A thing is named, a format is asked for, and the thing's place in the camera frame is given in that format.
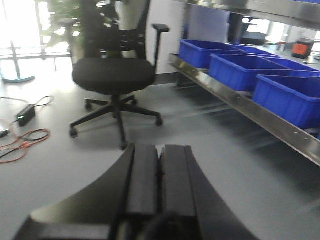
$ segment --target chair seat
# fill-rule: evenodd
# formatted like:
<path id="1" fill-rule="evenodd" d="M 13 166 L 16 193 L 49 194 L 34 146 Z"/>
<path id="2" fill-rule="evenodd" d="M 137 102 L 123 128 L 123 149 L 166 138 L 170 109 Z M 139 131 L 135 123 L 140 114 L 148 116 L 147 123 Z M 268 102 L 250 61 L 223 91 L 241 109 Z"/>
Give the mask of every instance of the chair seat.
<path id="1" fill-rule="evenodd" d="M 88 57 L 73 66 L 72 77 L 85 90 L 125 95 L 152 85 L 155 69 L 144 59 Z"/>

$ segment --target stainless steel shelf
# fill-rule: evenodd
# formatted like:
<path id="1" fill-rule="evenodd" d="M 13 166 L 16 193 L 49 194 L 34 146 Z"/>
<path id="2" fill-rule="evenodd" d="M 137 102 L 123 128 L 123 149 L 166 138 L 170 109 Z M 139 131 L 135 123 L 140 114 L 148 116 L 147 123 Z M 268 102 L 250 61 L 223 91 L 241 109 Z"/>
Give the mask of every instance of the stainless steel shelf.
<path id="1" fill-rule="evenodd" d="M 169 60 L 181 74 L 320 166 L 320 140 L 256 104 L 245 95 L 225 86 L 200 69 L 191 66 L 176 55 L 171 54 Z"/>
<path id="2" fill-rule="evenodd" d="M 178 0 L 207 8 L 288 24 L 320 29 L 320 4 L 292 0 Z"/>

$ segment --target chair base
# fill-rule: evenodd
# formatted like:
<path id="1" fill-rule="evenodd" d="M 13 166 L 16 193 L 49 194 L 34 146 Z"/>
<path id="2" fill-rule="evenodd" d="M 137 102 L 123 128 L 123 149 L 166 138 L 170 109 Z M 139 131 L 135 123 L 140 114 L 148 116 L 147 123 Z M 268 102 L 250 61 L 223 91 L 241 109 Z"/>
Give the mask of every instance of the chair base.
<path id="1" fill-rule="evenodd" d="M 122 114 L 121 114 L 122 111 L 156 117 L 155 124 L 157 126 L 161 126 L 163 124 L 163 120 L 161 118 L 160 113 L 135 106 L 137 104 L 137 100 L 135 99 L 134 95 L 131 95 L 122 100 L 120 99 L 119 95 L 112 95 L 111 102 L 88 99 L 88 98 L 85 99 L 86 109 L 90 110 L 92 108 L 92 104 L 97 104 L 103 107 L 72 122 L 70 124 L 70 131 L 69 131 L 69 134 L 71 137 L 75 138 L 78 135 L 78 132 L 75 129 L 75 126 L 88 122 L 92 119 L 98 118 L 102 115 L 112 113 L 112 116 L 117 120 L 119 130 L 120 130 L 120 135 L 121 135 L 120 148 L 124 150 L 128 146 L 128 142 L 126 140 L 126 133 L 125 133 L 124 124 L 122 120 Z"/>

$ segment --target blue storage box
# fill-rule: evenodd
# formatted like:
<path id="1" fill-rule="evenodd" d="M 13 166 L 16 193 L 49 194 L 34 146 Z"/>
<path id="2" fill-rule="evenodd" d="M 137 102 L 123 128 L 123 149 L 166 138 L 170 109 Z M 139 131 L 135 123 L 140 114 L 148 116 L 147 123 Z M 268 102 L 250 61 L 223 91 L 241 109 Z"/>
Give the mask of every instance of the blue storage box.
<path id="1" fill-rule="evenodd" d="M 281 56 L 279 56 L 277 54 L 270 53 L 268 51 L 264 51 L 262 49 L 252 47 L 252 46 L 242 46 L 242 45 L 232 45 L 232 46 L 239 49 L 239 50 L 243 50 L 248 54 L 254 54 L 254 55 L 263 56 L 263 57 L 281 58 Z"/>
<path id="2" fill-rule="evenodd" d="M 301 129 L 320 127 L 320 78 L 259 75 L 253 101 Z"/>
<path id="3" fill-rule="evenodd" d="M 246 54 L 230 44 L 212 41 L 180 40 L 179 57 L 199 69 L 210 67 L 210 54 Z"/>
<path id="4" fill-rule="evenodd" d="M 290 77 L 302 77 L 302 78 L 307 78 L 310 76 L 320 77 L 319 70 L 314 69 L 305 64 L 302 64 L 300 62 L 293 61 L 290 59 L 278 58 L 278 57 L 263 57 L 263 58 L 291 69 L 292 71 L 290 71 L 288 74 L 288 76 Z"/>
<path id="5" fill-rule="evenodd" d="M 253 92 L 257 75 L 286 76 L 290 71 L 255 55 L 212 54 L 209 75 L 235 91 Z"/>

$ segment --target orange cable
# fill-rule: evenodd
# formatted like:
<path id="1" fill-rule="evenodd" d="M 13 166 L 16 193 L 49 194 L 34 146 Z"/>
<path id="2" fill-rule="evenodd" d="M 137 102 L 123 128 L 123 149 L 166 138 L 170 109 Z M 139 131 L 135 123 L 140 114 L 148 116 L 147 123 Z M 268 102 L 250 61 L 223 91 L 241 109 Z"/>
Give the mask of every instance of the orange cable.
<path id="1" fill-rule="evenodd" d="M 47 140 L 47 139 L 50 138 L 50 136 L 51 136 L 50 130 L 49 130 L 49 129 L 46 129 L 46 128 L 28 131 L 27 133 L 23 134 L 22 136 L 18 136 L 18 135 L 15 133 L 13 127 L 12 127 L 12 124 L 13 124 L 14 122 L 13 122 L 12 124 L 8 124 L 8 123 L 7 123 L 6 121 L 4 121 L 3 119 L 0 119 L 0 122 L 3 122 L 3 123 L 5 123 L 6 125 L 9 125 L 10 131 L 12 132 L 12 134 L 14 135 L 14 137 L 16 138 L 15 141 L 13 141 L 12 143 L 7 144 L 7 145 L 0 146 L 0 152 L 4 150 L 3 148 L 8 147 L 8 146 L 11 146 L 11 145 L 13 145 L 13 144 L 15 144 L 15 143 L 17 143 L 17 142 L 19 142 L 19 141 L 21 141 L 20 146 L 18 146 L 18 147 L 11 147 L 11 148 L 5 148 L 5 149 L 6 149 L 6 150 L 20 150 L 20 149 L 23 149 L 23 150 L 24 150 L 24 151 L 23 151 L 23 154 L 22 154 L 20 157 L 17 157 L 17 158 L 15 158 L 15 159 L 11 159 L 11 160 L 0 161 L 0 164 L 12 163 L 12 162 L 15 162 L 15 161 L 18 161 L 18 160 L 24 158 L 24 157 L 27 155 L 28 151 L 29 151 L 28 148 L 32 147 L 32 146 L 35 145 L 35 144 L 38 144 L 38 143 L 41 143 L 41 142 Z M 22 140 L 23 137 L 25 137 L 25 136 L 27 136 L 27 135 L 30 135 L 30 134 L 32 134 L 32 133 L 34 133 L 34 132 L 43 132 L 43 133 L 47 133 L 47 135 L 46 135 L 45 137 L 39 139 L 39 140 L 34 141 L 34 142 L 23 141 L 23 140 Z"/>

